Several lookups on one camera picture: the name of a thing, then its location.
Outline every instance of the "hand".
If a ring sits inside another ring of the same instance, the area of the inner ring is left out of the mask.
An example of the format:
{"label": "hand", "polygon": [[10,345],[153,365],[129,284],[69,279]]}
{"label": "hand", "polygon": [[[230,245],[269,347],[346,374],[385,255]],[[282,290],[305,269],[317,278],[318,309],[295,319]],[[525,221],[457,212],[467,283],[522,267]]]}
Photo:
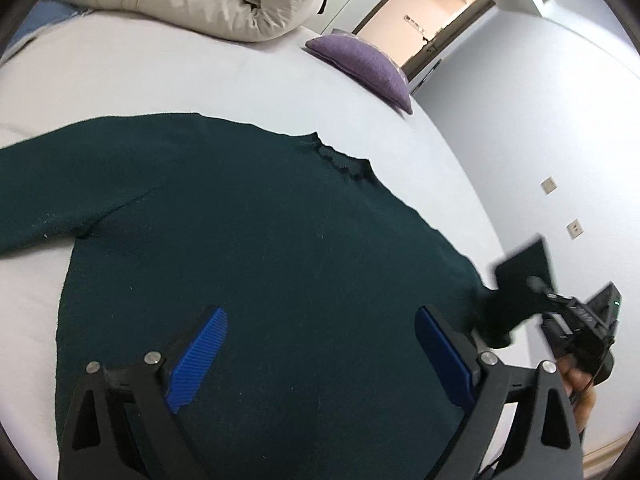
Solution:
{"label": "hand", "polygon": [[575,367],[575,359],[572,355],[565,355],[558,359],[558,370],[562,375],[562,383],[568,396],[574,391],[583,391],[587,384],[589,385],[574,406],[575,425],[578,428],[578,433],[582,433],[584,428],[587,427],[591,410],[596,404],[596,390],[593,387],[593,383],[590,384],[591,374],[578,370]]}

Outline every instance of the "purple pillow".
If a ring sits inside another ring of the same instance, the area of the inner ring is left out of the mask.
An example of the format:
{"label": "purple pillow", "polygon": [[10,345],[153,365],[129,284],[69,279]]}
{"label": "purple pillow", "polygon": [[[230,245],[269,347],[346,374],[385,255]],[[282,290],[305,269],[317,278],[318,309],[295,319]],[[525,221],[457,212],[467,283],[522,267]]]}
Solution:
{"label": "purple pillow", "polygon": [[404,72],[377,47],[341,30],[334,30],[328,36],[313,38],[306,42],[306,47],[377,96],[397,105],[408,114],[414,113],[411,110]]}

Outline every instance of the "metal screw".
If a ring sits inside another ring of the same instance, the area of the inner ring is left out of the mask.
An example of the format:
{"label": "metal screw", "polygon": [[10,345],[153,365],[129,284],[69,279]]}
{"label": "metal screw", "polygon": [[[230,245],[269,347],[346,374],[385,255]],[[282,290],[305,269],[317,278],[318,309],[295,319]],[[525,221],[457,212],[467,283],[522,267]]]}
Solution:
{"label": "metal screw", "polygon": [[148,365],[157,365],[160,362],[160,359],[162,359],[162,354],[155,350],[147,352],[145,355],[145,363]]}
{"label": "metal screw", "polygon": [[88,374],[95,374],[100,370],[100,363],[98,361],[91,361],[85,368]]}
{"label": "metal screw", "polygon": [[542,369],[550,374],[555,374],[558,367],[556,367],[556,363],[553,361],[543,361]]}
{"label": "metal screw", "polygon": [[480,360],[486,365],[494,366],[498,362],[498,357],[493,352],[482,352]]}

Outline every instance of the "light switch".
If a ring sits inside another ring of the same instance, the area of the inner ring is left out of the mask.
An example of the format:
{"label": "light switch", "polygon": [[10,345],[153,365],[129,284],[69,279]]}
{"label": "light switch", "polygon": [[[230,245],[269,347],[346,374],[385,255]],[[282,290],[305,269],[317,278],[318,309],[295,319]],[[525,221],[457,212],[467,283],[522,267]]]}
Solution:
{"label": "light switch", "polygon": [[556,182],[549,177],[548,179],[546,179],[542,184],[542,189],[545,190],[546,194],[551,193],[553,190],[555,190],[556,188],[558,188],[558,186],[556,186]]}
{"label": "light switch", "polygon": [[577,220],[574,220],[573,222],[571,222],[566,227],[566,230],[569,231],[569,236],[571,237],[571,240],[575,240],[578,236],[580,236],[584,232],[584,229],[580,225],[580,222],[578,222]]}

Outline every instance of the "bed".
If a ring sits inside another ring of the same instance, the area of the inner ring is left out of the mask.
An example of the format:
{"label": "bed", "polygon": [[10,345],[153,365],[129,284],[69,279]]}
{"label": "bed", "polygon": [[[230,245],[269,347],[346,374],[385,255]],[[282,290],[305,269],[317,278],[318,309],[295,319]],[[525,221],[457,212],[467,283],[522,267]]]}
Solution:
{"label": "bed", "polygon": [[[0,146],[108,115],[198,112],[266,130],[318,132],[368,158],[380,181],[471,259],[504,256],[469,180],[414,102],[395,110],[304,52],[305,28],[237,44],[122,12],[50,27],[0,68]],[[0,420],[37,478],[56,477],[56,323],[70,238],[0,258]],[[524,331],[500,355],[529,366]],[[504,440],[498,430],[494,449]]]}

